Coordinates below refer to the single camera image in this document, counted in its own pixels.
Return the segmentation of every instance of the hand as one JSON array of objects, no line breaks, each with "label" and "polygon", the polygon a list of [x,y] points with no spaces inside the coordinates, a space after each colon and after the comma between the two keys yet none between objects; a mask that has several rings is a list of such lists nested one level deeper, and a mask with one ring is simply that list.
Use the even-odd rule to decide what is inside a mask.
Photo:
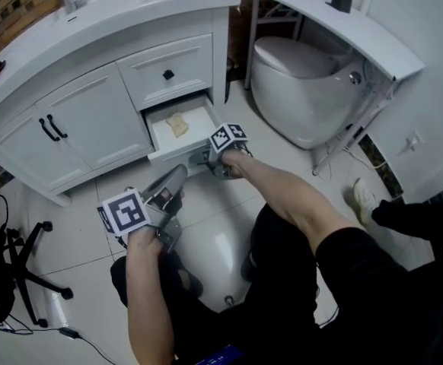
[{"label": "hand", "polygon": [[162,242],[155,236],[155,228],[150,226],[141,227],[129,234],[127,251],[134,249],[140,253],[158,257],[162,251]]},{"label": "hand", "polygon": [[232,176],[243,177],[242,170],[240,168],[240,163],[244,158],[247,157],[240,150],[227,150],[221,154],[221,161],[224,165],[230,167]]}]

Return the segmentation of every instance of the black container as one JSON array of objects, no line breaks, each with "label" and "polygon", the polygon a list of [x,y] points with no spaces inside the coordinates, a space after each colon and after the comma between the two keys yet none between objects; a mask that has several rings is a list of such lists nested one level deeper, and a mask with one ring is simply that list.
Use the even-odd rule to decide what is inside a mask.
[{"label": "black container", "polygon": [[338,11],[349,14],[352,9],[352,0],[331,0],[330,5]]}]

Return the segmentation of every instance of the shelf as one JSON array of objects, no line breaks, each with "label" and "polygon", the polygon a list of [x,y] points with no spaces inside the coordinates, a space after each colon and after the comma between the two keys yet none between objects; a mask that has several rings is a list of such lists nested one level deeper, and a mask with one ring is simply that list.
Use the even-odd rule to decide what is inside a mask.
[{"label": "shelf", "polygon": [[330,7],[330,0],[274,0],[319,23],[376,65],[390,80],[401,81],[425,65],[394,35],[356,9],[350,14]]}]

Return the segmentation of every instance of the black drawer knob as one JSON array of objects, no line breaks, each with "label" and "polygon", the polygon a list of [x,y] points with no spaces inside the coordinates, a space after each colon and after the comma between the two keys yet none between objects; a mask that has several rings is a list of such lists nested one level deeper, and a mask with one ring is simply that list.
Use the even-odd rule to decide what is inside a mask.
[{"label": "black drawer knob", "polygon": [[163,73],[163,75],[162,75],[166,80],[170,80],[170,79],[172,79],[172,77],[174,77],[174,73],[173,73],[173,71],[172,70],[167,70],[167,71],[165,71],[164,73]]}]

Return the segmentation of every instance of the toilet lid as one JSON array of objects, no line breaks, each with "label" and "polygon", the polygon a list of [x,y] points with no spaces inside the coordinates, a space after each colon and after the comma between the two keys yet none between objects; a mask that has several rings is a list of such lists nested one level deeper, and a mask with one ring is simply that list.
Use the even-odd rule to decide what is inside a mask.
[{"label": "toilet lid", "polygon": [[335,60],[305,43],[278,36],[255,42],[255,53],[269,66],[296,78],[321,78],[331,75]]}]

